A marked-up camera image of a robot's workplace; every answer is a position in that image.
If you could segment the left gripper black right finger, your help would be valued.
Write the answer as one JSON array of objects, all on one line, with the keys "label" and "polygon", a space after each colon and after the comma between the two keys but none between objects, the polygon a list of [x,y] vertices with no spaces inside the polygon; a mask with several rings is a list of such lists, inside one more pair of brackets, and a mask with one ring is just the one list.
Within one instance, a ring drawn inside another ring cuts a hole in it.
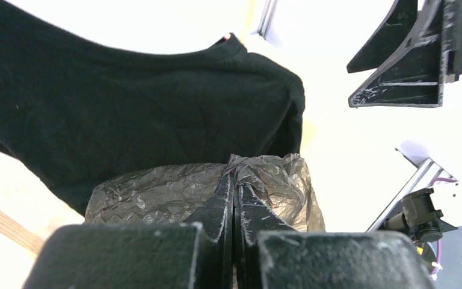
[{"label": "left gripper black right finger", "polygon": [[235,266],[239,289],[261,288],[257,236],[261,231],[293,231],[254,193],[249,184],[236,187]]}]

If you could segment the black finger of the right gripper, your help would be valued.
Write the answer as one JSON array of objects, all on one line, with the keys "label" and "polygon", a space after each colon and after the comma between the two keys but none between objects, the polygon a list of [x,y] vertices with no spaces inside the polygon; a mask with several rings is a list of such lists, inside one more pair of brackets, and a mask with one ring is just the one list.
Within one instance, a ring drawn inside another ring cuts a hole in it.
[{"label": "black finger of the right gripper", "polygon": [[395,0],[382,23],[347,64],[347,72],[379,68],[412,29],[419,13],[417,7],[417,0]]},{"label": "black finger of the right gripper", "polygon": [[448,66],[447,1],[424,1],[396,51],[348,98],[351,108],[442,106]]}]

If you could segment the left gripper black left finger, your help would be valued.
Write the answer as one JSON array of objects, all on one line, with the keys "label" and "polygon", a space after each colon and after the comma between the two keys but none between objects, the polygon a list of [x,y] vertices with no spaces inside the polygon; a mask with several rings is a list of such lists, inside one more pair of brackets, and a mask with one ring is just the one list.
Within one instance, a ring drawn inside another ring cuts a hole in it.
[{"label": "left gripper black left finger", "polygon": [[202,224],[192,265],[194,288],[232,288],[234,194],[233,178],[221,176],[214,194],[186,219]]}]

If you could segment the dark translucent trash bag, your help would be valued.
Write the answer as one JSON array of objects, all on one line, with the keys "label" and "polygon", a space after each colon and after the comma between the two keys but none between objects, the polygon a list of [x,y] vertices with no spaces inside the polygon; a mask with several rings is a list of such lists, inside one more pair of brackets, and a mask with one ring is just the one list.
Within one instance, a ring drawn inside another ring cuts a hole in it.
[{"label": "dark translucent trash bag", "polygon": [[127,173],[94,188],[87,224],[187,223],[215,192],[219,178],[249,184],[282,221],[302,232],[325,231],[309,168],[298,154],[284,157],[232,155],[226,164],[169,165]]}]

